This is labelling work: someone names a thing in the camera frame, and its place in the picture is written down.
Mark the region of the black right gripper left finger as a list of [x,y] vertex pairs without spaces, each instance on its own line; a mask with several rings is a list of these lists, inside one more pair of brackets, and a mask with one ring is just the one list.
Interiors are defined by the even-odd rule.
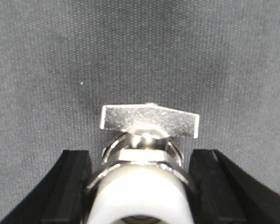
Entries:
[[91,174],[88,151],[63,150],[46,176],[1,223],[84,224],[84,195]]

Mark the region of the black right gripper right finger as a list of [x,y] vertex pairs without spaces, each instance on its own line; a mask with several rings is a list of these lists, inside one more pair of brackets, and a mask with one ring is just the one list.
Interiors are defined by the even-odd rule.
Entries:
[[280,224],[280,195],[220,151],[195,149],[189,175],[196,224]]

